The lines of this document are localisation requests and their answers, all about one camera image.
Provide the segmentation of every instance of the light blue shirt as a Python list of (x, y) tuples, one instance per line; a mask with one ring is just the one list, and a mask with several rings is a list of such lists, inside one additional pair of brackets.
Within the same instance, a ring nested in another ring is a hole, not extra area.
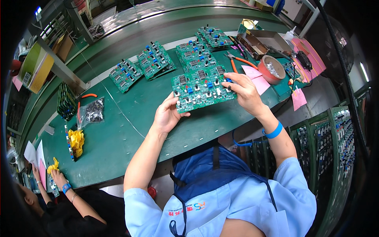
[[(316, 198), (296, 158), (284, 160), (269, 184), (278, 212), (271, 202), (266, 184), (252, 177), (241, 177), (214, 191), (186, 202), (186, 236), (219, 236), (225, 219), (240, 219), (257, 226), (269, 236), (305, 236), (316, 215)], [(171, 220), (178, 234), (183, 232), (183, 205), (174, 196), (163, 211), (143, 189), (124, 193), (125, 223), (132, 237), (173, 236)]]

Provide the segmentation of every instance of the plastic bag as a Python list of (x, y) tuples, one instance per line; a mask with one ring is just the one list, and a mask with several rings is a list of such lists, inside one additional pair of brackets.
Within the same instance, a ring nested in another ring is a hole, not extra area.
[(104, 97), (81, 106), (77, 115), (78, 130), (81, 130), (89, 123), (104, 122)]

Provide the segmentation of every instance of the blue wristband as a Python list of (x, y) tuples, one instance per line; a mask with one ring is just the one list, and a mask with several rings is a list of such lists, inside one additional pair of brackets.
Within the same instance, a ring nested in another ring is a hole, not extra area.
[(70, 188), (72, 188), (70, 184), (65, 184), (65, 185), (63, 185), (63, 187), (62, 187), (62, 191), (63, 191), (63, 193), (66, 195), (66, 192), (67, 192)]
[(276, 137), (277, 135), (279, 135), (279, 133), (283, 129), (283, 125), (280, 123), (279, 120), (278, 120), (278, 122), (279, 122), (278, 126), (276, 127), (276, 129), (272, 133), (266, 134), (265, 130), (263, 129), (262, 130), (263, 135), (265, 135), (269, 139), (272, 139), (272, 138)]

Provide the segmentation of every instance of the glue bottle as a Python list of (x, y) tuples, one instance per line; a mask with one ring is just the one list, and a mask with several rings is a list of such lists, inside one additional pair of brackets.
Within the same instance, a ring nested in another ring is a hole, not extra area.
[(296, 26), (292, 30), (287, 31), (287, 33), (285, 34), (283, 39), (287, 39), (287, 40), (291, 41), (293, 39), (293, 32), (295, 31), (295, 29), (296, 29)]

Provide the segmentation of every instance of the yellow cloth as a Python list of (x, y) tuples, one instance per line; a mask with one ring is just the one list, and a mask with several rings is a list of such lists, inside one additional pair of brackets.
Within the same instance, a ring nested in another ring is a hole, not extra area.
[(83, 145), (84, 145), (84, 133), (83, 130), (80, 131), (72, 131), (69, 130), (69, 138), (70, 138), (70, 145), (72, 148), (72, 152), (74, 153), (75, 157), (81, 156), (83, 153)]
[(50, 165), (50, 166), (47, 168), (47, 173), (48, 173), (48, 174), (51, 174), (51, 171), (52, 171), (52, 170), (58, 170), (58, 171), (59, 171), (59, 169), (58, 169), (59, 162), (56, 160), (55, 157), (53, 157), (53, 160), (54, 160), (54, 164), (53, 164), (53, 165)]

